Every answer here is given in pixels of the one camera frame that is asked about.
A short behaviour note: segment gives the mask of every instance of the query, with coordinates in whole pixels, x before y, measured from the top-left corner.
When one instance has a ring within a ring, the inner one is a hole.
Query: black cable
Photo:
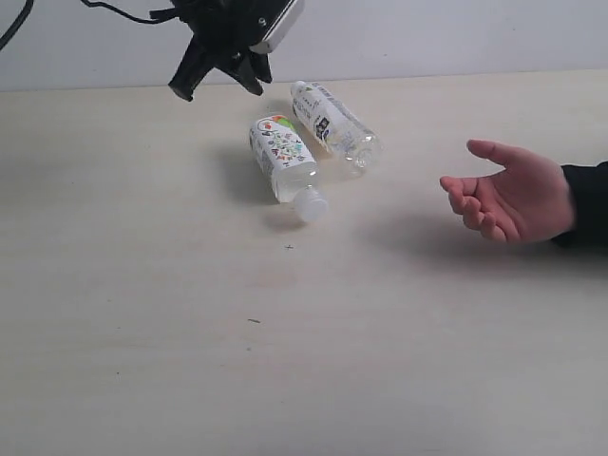
[[[117,14],[120,14],[122,17],[133,21],[133,22],[137,22],[138,24],[147,24],[147,25],[157,25],[157,24],[162,24],[164,22],[170,21],[171,19],[174,19],[176,17],[175,14],[169,14],[169,15],[164,15],[163,17],[158,17],[157,19],[142,19],[141,17],[136,17],[133,16],[131,14],[129,14],[126,11],[123,11],[122,9],[119,9],[113,5],[109,5],[106,2],[91,2],[89,0],[80,0],[82,3],[84,3],[85,5],[87,5],[89,8],[105,8],[106,10],[110,10],[112,12],[115,12]]]
[[[21,12],[17,18],[12,24],[10,24],[9,29],[4,33],[4,35],[0,37],[0,50],[2,50],[9,43],[12,37],[15,36],[17,30],[23,26],[23,23],[26,22],[26,19],[28,19],[33,6],[34,0],[26,0],[26,4],[23,6],[23,9],[21,9]]]

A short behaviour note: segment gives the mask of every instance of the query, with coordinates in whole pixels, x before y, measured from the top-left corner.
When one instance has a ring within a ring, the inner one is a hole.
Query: robotic arm
[[[0,37],[0,50],[25,22],[34,0]],[[139,24],[157,25],[179,18],[193,32],[178,70],[169,83],[176,95],[191,102],[200,82],[217,68],[250,93],[261,95],[260,83],[273,80],[268,54],[273,52],[304,9],[304,0],[171,0],[173,8],[150,11],[150,19],[132,16],[105,2],[81,0]]]

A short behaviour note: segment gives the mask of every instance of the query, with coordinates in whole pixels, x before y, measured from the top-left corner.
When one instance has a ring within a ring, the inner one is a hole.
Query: black sleeve
[[[577,211],[576,228],[553,239],[561,247],[608,246],[608,161],[562,167]]]

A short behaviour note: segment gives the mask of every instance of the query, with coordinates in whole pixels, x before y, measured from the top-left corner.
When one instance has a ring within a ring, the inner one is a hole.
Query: white wall
[[[2,0],[2,29],[22,4]],[[115,4],[140,15],[170,5]],[[604,0],[308,0],[273,67],[278,81],[608,67],[607,19]],[[164,85],[189,38],[177,21],[138,26],[37,0],[0,53],[0,90]]]

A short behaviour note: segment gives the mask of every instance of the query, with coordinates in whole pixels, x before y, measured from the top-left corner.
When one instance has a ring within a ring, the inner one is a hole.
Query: plastic bottle
[[[348,162],[355,176],[376,164],[382,144],[319,83],[292,85],[294,114],[332,155]]]
[[[318,166],[285,116],[260,119],[251,127],[250,144],[257,163],[279,202],[292,202],[305,222],[321,218],[329,204],[316,189]]]

